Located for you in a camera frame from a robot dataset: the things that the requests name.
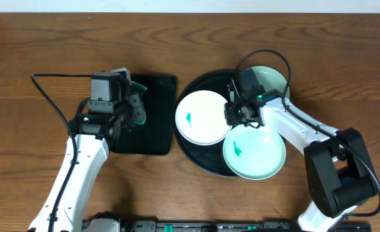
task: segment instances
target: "black round tray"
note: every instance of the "black round tray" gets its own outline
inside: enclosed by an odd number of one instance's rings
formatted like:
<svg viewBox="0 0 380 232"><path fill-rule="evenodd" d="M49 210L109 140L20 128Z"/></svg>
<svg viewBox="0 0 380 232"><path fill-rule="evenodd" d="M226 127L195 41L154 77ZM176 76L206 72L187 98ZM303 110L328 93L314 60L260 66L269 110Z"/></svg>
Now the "black round tray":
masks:
<svg viewBox="0 0 380 232"><path fill-rule="evenodd" d="M210 90L222 95L228 102L230 95L227 85L231 83L234 70L219 70L206 73L189 84L178 98L177 106L188 94L199 90ZM210 146L200 146L187 141L177 129L174 120L174 134L184 154L197 166L210 173L224 177L238 177L226 164L223 157L224 140Z"/></svg>

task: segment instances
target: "black mat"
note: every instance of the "black mat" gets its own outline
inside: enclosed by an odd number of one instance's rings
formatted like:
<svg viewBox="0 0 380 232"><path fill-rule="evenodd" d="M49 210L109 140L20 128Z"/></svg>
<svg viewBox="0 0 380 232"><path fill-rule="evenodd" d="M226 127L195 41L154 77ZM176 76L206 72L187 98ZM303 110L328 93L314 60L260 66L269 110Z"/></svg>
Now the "black mat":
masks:
<svg viewBox="0 0 380 232"><path fill-rule="evenodd" d="M176 78L172 75L131 74L131 81L148 88L141 96L146 122L121 129L113 152L166 155L171 149Z"/></svg>
<svg viewBox="0 0 380 232"><path fill-rule="evenodd" d="M199 90L210 90L222 95L227 101L230 101L227 84L230 84L231 77L234 76L234 70L219 70L202 75L190 85L188 85L178 98L175 106L183 100L188 94ZM224 140L211 146L200 146L188 142L181 136L174 120L174 134L178 145L184 154L197 166L204 170L225 177L238 177L226 164L223 157Z"/></svg>

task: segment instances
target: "wood grain surface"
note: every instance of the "wood grain surface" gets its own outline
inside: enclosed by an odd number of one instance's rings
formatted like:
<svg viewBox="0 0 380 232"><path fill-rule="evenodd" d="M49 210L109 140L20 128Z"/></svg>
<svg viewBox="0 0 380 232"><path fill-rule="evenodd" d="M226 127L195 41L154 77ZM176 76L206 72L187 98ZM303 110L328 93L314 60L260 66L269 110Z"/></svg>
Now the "wood grain surface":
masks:
<svg viewBox="0 0 380 232"><path fill-rule="evenodd" d="M65 126L31 83L31 73L121 67L171 73L178 77L178 96L201 74L233 68L260 48L290 61L297 107L363 134L380 180L380 15L0 14L0 231L26 231L65 152ZM244 68L255 65L286 73L271 54L251 58ZM68 118L90 94L88 79L39 82ZM159 220L298 217L310 195L303 156L287 148L281 171L262 181L209 174L175 139L162 157L111 153L85 217L105 210ZM357 211L376 206L374 198ZM360 220L380 231L380 215Z"/></svg>

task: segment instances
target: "mint green plate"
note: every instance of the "mint green plate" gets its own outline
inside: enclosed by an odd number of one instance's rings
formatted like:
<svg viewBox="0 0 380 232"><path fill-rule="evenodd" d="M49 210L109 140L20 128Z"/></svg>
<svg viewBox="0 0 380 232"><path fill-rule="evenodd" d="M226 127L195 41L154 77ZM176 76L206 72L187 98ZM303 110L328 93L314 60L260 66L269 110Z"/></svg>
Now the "mint green plate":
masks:
<svg viewBox="0 0 380 232"><path fill-rule="evenodd" d="M266 66L254 66L251 69L266 91L276 89L283 92L285 90L287 81L277 70ZM286 97L290 97L290 89L287 89Z"/></svg>
<svg viewBox="0 0 380 232"><path fill-rule="evenodd" d="M228 167L240 177L262 180L276 174L286 159L281 136L263 126L236 126L224 140L223 156Z"/></svg>

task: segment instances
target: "white wall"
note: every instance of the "white wall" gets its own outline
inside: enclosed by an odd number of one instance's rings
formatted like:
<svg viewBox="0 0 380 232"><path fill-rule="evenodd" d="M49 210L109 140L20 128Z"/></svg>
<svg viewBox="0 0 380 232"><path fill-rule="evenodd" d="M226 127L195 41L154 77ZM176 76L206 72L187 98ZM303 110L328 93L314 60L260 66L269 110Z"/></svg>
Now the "white wall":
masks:
<svg viewBox="0 0 380 232"><path fill-rule="evenodd" d="M380 0L0 0L0 12L380 13Z"/></svg>

